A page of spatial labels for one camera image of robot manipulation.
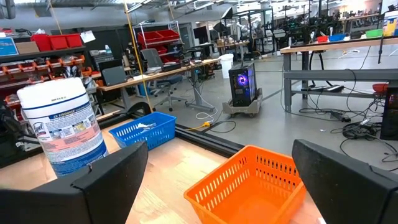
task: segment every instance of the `red bowl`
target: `red bowl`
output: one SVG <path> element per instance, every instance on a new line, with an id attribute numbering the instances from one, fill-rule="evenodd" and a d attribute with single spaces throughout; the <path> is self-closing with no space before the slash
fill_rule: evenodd
<path id="1" fill-rule="evenodd" d="M 388 87 L 388 84 L 385 84 L 385 83 L 373 84 L 373 90 L 376 93 L 380 93 L 380 94 L 386 93 L 387 87 Z"/>
<path id="2" fill-rule="evenodd" d="M 328 39 L 329 39 L 329 36 L 318 37 L 318 43 L 325 43 L 328 41 Z"/>

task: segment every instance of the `green bowl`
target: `green bowl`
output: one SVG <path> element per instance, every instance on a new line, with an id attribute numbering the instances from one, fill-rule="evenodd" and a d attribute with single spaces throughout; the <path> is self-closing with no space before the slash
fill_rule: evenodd
<path id="1" fill-rule="evenodd" d="M 366 37 L 367 38 L 381 37 L 382 35 L 383 35 L 383 29 L 376 29 L 376 30 L 366 31 Z"/>

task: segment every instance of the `blue basket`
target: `blue basket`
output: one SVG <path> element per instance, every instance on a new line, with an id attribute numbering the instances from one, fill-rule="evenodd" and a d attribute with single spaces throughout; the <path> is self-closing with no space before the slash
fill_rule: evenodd
<path id="1" fill-rule="evenodd" d="M 151 150 L 174 138 L 175 120 L 174 116 L 154 112 L 112 129 L 109 133 L 113 135 L 120 148 L 138 141 L 146 141 L 148 150 Z M 156 123 L 156 127 L 146 131 L 137 127 L 139 123 L 146 125 Z"/>
<path id="2" fill-rule="evenodd" d="M 332 42 L 342 41 L 342 40 L 344 40 L 345 37 L 346 37 L 345 34 L 335 34 L 335 35 L 329 36 L 329 41 L 332 41 Z"/>

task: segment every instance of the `white trash can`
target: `white trash can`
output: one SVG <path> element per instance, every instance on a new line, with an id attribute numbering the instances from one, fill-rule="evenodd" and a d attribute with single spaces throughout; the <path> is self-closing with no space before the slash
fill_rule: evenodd
<path id="1" fill-rule="evenodd" d="M 233 54 L 224 54 L 219 56 L 219 59 L 221 59 L 221 65 L 223 66 L 223 78 L 229 78 L 229 73 L 228 71 L 233 67 L 234 65 L 234 55 Z"/>

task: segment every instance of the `orange bin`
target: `orange bin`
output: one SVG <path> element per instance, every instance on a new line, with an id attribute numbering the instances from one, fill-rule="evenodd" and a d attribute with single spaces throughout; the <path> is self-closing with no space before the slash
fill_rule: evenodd
<path id="1" fill-rule="evenodd" d="M 202 223 L 285 224 L 301 207 L 305 193 L 291 157 L 246 146 L 184 197 Z"/>

